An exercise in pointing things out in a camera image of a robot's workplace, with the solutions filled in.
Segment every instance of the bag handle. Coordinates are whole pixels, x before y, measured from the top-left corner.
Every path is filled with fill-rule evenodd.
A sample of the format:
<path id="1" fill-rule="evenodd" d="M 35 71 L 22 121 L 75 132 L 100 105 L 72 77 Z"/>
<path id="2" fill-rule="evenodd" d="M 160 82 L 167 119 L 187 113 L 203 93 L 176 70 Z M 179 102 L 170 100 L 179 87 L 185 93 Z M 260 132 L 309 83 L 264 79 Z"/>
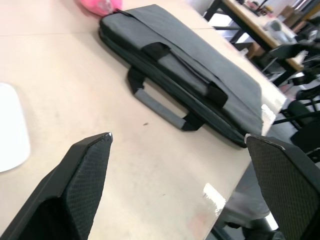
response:
<path id="1" fill-rule="evenodd" d="M 179 117 L 173 111 L 163 106 L 160 102 L 146 93 L 144 90 L 144 81 L 146 77 L 147 76 L 145 74 L 137 70 L 135 67 L 131 67 L 129 69 L 128 81 L 134 96 L 140 100 L 140 102 L 182 131 L 196 131 L 204 124 L 203 121 L 191 112 L 183 118 Z"/>

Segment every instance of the black strap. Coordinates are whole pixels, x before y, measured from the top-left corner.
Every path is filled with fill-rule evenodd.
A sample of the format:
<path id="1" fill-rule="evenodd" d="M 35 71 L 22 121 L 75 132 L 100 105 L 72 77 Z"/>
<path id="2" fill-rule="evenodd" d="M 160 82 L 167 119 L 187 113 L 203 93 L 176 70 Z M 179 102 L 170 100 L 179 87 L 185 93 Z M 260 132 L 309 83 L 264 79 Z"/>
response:
<path id="1" fill-rule="evenodd" d="M 141 48 L 141 51 L 157 62 L 170 53 L 170 47 L 162 42 L 153 42 Z"/>
<path id="2" fill-rule="evenodd" d="M 209 83 L 206 97 L 221 109 L 224 107 L 228 100 L 228 95 L 224 91 L 222 91 L 214 82 Z"/>
<path id="3" fill-rule="evenodd" d="M 135 94 L 139 89 L 145 89 L 144 81 L 146 75 L 141 71 L 137 70 L 135 67 L 131 67 L 128 72 L 128 81 L 133 94 Z"/>
<path id="4" fill-rule="evenodd" d="M 197 131 L 204 124 L 196 115 L 189 112 L 184 118 L 185 124 L 182 127 L 183 131 Z"/>

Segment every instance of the white mouse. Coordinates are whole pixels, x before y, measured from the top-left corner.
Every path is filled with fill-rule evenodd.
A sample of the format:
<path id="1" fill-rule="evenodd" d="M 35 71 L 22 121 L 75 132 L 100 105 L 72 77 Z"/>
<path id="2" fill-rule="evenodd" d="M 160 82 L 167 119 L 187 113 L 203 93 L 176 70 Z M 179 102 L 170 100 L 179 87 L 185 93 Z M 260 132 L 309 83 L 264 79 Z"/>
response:
<path id="1" fill-rule="evenodd" d="M 25 117 L 14 88 L 0 83 L 0 172 L 26 161 L 31 147 Z"/>

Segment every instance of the desk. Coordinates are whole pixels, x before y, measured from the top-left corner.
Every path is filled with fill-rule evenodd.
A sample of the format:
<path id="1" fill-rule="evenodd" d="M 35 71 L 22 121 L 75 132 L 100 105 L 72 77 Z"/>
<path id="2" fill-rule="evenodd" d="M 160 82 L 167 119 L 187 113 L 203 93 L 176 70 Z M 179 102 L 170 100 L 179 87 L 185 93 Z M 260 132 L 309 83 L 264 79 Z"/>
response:
<path id="1" fill-rule="evenodd" d="M 191 7 L 172 0 L 125 0 L 124 8 L 158 3 L 193 27 L 263 89 L 277 114 L 285 97 Z M 250 156 L 213 130 L 181 132 L 131 93 L 128 66 L 99 40 L 98 18 L 73 0 L 0 3 L 0 80 L 16 89 L 31 142 L 19 167 L 0 173 L 0 234 L 39 181 L 70 146 L 113 133 L 103 195 L 90 240 L 202 240 L 219 215 L 207 183 L 231 196 Z M 263 132 L 271 126 L 265 117 Z"/>
<path id="2" fill-rule="evenodd" d="M 280 46 L 281 43 L 274 39 L 267 31 L 263 29 L 268 22 L 275 18 L 268 16 L 256 16 L 245 6 L 240 5 L 235 0 L 214 0 L 213 4 L 208 9 L 204 18 L 209 21 L 218 9 L 222 9 L 240 28 L 248 33 L 266 52 Z M 285 33 L 292 34 L 293 32 L 284 24 L 282 29 Z M 301 65 L 301 57 L 290 58 L 287 60 L 277 60 L 277 62 L 285 69 L 285 73 L 274 80 L 274 84 L 279 86 L 290 76 L 303 69 Z"/>

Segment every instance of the pink object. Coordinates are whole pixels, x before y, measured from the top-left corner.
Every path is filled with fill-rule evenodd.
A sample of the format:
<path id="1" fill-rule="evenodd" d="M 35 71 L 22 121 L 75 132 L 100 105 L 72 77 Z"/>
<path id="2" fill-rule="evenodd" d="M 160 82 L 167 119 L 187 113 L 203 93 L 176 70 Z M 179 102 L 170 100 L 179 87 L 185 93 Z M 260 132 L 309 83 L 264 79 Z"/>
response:
<path id="1" fill-rule="evenodd" d="M 81 4 L 94 14 L 105 16 L 116 9 L 122 9 L 122 0 L 80 0 Z"/>

